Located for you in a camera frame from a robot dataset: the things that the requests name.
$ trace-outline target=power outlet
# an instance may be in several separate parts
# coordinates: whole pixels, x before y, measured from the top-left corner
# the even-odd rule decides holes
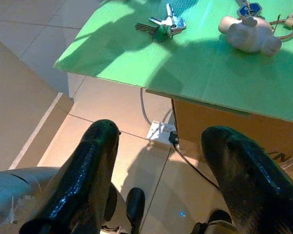
[[[153,121],[146,138],[172,148],[173,145],[169,141],[170,132],[172,131],[176,131],[174,125]]]

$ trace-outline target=baseboard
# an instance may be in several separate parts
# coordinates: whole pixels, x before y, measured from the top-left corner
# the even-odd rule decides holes
[[[73,99],[58,93],[9,170],[37,166],[73,104]]]

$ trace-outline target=keychain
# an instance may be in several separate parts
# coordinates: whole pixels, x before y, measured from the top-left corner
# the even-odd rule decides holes
[[[247,53],[260,52],[267,56],[274,56],[281,49],[281,40],[293,37],[293,32],[283,37],[275,37],[271,26],[283,23],[293,28],[293,13],[287,20],[267,22],[259,15],[261,7],[258,3],[249,3],[246,0],[237,0],[237,2],[240,5],[238,10],[240,18],[226,16],[218,26],[219,31],[226,34],[226,41],[233,47]]]

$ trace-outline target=tile floor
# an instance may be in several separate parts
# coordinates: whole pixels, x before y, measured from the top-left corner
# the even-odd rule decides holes
[[[176,153],[145,140],[149,125],[141,112],[139,88],[52,68],[100,1],[0,0],[2,43],[53,88],[75,100],[39,166],[61,166],[93,121],[111,119],[123,132],[112,181],[124,198],[135,186],[146,193],[141,233],[188,234],[213,209],[227,207],[222,196]],[[144,97],[150,120],[168,121],[170,100],[147,93]],[[206,164],[191,162],[214,179]]]

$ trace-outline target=white cable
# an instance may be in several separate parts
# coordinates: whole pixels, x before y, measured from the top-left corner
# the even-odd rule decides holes
[[[146,110],[145,110],[145,105],[144,105],[144,102],[143,102],[143,88],[140,88],[140,101],[141,101],[141,109],[142,109],[143,117],[145,118],[146,122],[149,125],[152,125],[151,121],[147,117]]]

